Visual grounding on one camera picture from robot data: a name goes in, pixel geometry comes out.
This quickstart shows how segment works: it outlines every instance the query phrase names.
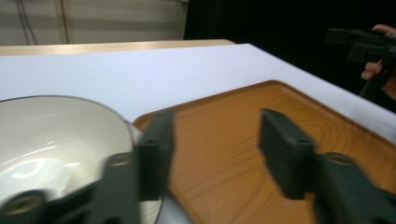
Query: white bowl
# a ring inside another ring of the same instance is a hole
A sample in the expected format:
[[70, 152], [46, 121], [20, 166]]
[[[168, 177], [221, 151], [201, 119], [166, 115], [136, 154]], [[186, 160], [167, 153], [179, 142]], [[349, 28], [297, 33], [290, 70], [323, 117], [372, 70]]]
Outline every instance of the white bowl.
[[73, 97], [1, 102], [0, 123], [4, 200], [28, 189], [46, 189], [52, 199], [61, 197], [100, 178], [106, 158], [133, 147], [128, 124], [117, 113]]

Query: person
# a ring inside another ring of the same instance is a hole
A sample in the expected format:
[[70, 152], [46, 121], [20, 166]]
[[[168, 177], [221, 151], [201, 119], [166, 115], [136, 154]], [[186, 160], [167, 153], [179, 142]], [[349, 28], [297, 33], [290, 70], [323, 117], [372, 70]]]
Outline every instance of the person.
[[[385, 25], [378, 24], [373, 28], [373, 31], [380, 33], [391, 33], [396, 34], [396, 28]], [[361, 78], [365, 80], [370, 80], [374, 76], [378, 75], [379, 71], [382, 68], [381, 61], [377, 63], [367, 63], [364, 67], [364, 71], [361, 73]], [[382, 88], [382, 91], [385, 92], [387, 96], [396, 101], [396, 70], [393, 71], [392, 75], [389, 77], [387, 83]]]

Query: white tabletop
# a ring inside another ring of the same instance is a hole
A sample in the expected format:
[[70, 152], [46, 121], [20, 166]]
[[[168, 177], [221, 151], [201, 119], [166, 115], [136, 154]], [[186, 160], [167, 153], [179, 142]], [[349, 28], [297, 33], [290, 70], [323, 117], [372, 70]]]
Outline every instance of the white tabletop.
[[0, 67], [0, 100], [76, 96], [107, 105], [129, 121], [168, 106], [278, 80], [396, 145], [395, 114], [249, 44], [1, 56]]

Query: hand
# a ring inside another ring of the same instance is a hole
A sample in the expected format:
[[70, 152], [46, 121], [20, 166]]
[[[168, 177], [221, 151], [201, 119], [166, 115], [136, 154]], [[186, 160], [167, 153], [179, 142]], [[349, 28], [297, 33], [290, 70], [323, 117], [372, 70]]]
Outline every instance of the hand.
[[[380, 33], [396, 34], [396, 28], [384, 24], [376, 25], [373, 30]], [[374, 76], [378, 75], [381, 68], [381, 61], [379, 61], [378, 63], [367, 63], [364, 68], [365, 70], [361, 73], [361, 78], [365, 80], [370, 80]], [[393, 100], [396, 100], [396, 70], [393, 71], [393, 74], [390, 76], [387, 83], [382, 88], [382, 91], [384, 91]]]

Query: brown wooden tray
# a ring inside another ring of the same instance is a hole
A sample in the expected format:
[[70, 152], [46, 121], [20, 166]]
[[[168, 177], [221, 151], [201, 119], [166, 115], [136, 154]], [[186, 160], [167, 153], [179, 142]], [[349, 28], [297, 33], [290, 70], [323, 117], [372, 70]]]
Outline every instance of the brown wooden tray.
[[[315, 223], [312, 204], [282, 197], [263, 165], [256, 148], [262, 108], [285, 114], [318, 152], [352, 157], [377, 186], [396, 193], [396, 146], [286, 84], [264, 82], [172, 108], [170, 188], [196, 223]], [[144, 130], [151, 115], [134, 125]]]

